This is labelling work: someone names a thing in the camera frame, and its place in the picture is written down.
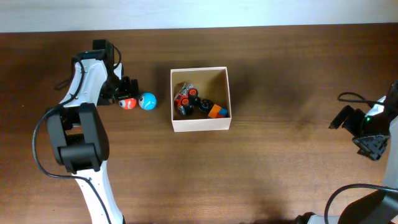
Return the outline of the black round toy wheel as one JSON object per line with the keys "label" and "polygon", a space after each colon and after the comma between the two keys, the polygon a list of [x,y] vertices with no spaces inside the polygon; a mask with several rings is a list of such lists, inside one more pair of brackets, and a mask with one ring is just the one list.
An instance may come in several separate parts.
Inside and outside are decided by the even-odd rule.
{"label": "black round toy wheel", "polygon": [[201,111],[209,113],[212,107],[214,107],[214,103],[208,99],[201,99],[198,107]]}

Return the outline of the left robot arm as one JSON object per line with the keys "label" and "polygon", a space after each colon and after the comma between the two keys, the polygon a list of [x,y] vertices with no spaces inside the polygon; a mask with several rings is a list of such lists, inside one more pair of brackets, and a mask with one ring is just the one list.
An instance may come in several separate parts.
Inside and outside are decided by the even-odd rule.
{"label": "left robot arm", "polygon": [[120,51],[108,40],[72,58],[72,77],[64,99],[41,119],[47,125],[56,162],[77,182],[92,223],[124,223],[108,178],[109,139],[97,107],[138,95],[136,80],[124,76]]}

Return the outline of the red toy ball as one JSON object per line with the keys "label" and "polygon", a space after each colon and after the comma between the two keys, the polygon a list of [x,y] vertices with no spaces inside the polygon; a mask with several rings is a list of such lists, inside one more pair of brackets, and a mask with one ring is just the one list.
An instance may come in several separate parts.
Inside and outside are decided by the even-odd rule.
{"label": "red toy ball", "polygon": [[134,109],[137,105],[137,100],[135,98],[126,98],[124,100],[119,100],[119,106],[124,110]]}

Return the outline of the blue toy ball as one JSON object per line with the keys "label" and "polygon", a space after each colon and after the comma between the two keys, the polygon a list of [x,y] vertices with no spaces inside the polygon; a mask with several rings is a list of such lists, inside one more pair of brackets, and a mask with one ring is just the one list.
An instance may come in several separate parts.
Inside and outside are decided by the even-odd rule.
{"label": "blue toy ball", "polygon": [[138,103],[142,109],[144,109],[146,111],[150,111],[156,107],[157,98],[155,97],[155,95],[153,93],[146,92],[146,93],[143,93],[138,98]]}

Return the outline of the red toy fire truck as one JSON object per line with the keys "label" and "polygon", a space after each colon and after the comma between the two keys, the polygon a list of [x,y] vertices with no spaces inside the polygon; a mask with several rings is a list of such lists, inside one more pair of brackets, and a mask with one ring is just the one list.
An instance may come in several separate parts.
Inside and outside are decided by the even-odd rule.
{"label": "red toy fire truck", "polygon": [[194,107],[200,104],[197,88],[192,84],[185,83],[175,95],[174,103],[181,115],[188,116],[192,114]]}

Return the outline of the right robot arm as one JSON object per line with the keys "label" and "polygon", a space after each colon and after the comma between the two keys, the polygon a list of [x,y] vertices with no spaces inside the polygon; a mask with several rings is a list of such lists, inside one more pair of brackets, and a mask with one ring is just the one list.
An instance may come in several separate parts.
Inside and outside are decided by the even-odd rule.
{"label": "right robot arm", "polygon": [[[382,185],[349,184],[340,187],[328,199],[323,215],[307,212],[293,221],[301,224],[326,223],[392,223],[397,216],[397,82],[393,82],[387,94],[377,101],[365,99],[353,92],[338,95],[338,101],[365,103],[370,110],[345,106],[332,120],[330,129],[345,128],[353,135],[352,142],[359,148],[358,154],[378,161],[390,147],[387,168]],[[349,189],[372,189],[374,192],[350,203],[338,216],[329,215],[336,196]]]}

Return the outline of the multicolour puzzle cube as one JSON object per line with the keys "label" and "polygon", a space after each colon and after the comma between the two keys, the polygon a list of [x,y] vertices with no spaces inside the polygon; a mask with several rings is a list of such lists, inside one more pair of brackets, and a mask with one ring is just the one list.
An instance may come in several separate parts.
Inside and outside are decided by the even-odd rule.
{"label": "multicolour puzzle cube", "polygon": [[211,119],[216,119],[216,118],[227,118],[228,117],[228,110],[225,108],[222,108],[219,105],[213,105],[212,109],[208,113],[208,117]]}

